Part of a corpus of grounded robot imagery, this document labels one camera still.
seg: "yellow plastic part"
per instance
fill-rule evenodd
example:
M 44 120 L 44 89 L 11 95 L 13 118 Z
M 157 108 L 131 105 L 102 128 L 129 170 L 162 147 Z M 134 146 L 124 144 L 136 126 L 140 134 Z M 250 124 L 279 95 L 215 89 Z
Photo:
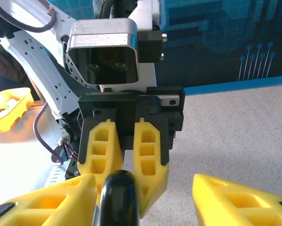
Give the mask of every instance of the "yellow plastic part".
M 19 102 L 6 116 L 0 118 L 0 133 L 12 129 L 34 103 L 29 88 L 8 89 L 0 92 L 0 111 L 8 109 L 7 101 L 12 98 Z
M 282 197 L 203 174 L 193 179 L 199 226 L 282 226 Z
M 7 201 L 16 206 L 0 217 L 0 226 L 89 226 L 96 196 L 95 177 L 79 176 Z
M 99 123 L 89 132 L 89 143 L 84 164 L 77 164 L 82 175 L 94 174 L 97 183 L 97 205 L 106 177 L 123 167 L 123 158 L 116 129 L 116 123 L 107 120 Z
M 142 218 L 166 191 L 169 163 L 161 165 L 160 132 L 143 118 L 135 123 L 133 149 L 139 215 Z

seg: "screw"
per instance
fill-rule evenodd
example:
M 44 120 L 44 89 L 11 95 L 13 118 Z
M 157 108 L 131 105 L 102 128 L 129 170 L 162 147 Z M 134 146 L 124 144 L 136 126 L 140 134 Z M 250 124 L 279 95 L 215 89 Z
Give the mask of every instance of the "screw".
M 167 42 L 167 34 L 161 34 L 163 42 Z

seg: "speckled countertop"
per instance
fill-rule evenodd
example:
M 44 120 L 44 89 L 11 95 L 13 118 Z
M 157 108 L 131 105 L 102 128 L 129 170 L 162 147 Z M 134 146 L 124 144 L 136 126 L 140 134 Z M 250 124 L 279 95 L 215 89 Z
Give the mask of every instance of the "speckled countertop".
M 38 110 L 28 112 L 9 138 L 0 137 L 0 203 L 44 186 L 49 174 L 49 155 L 32 133 Z M 59 130 L 53 123 L 44 126 L 49 119 L 42 119 L 40 130 L 54 145 Z M 23 126 L 30 129 L 20 133 Z M 125 156 L 125 169 L 131 170 L 132 152 Z M 170 151 L 168 189 L 141 225 L 197 225 L 195 173 L 282 195 L 282 86 L 187 97 L 184 129 Z

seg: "mounting hole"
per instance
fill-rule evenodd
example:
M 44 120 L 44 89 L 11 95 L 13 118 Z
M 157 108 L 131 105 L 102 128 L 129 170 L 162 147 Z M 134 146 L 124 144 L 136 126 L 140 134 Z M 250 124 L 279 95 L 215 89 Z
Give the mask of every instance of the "mounting hole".
M 95 114 L 95 115 L 100 115 L 101 113 L 102 113 L 101 110 L 95 110 L 95 111 L 94 111 L 94 114 Z
M 170 100 L 169 104 L 170 105 L 176 105 L 177 101 L 176 100 Z

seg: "blue circuit pattern backdrop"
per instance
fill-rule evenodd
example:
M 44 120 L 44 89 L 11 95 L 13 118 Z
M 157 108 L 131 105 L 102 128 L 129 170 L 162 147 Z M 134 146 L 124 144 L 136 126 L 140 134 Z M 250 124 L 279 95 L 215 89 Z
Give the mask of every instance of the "blue circuit pattern backdrop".
M 76 19 L 94 17 L 91 0 L 53 1 Z M 168 42 L 158 85 L 282 83 L 282 0 L 160 1 Z

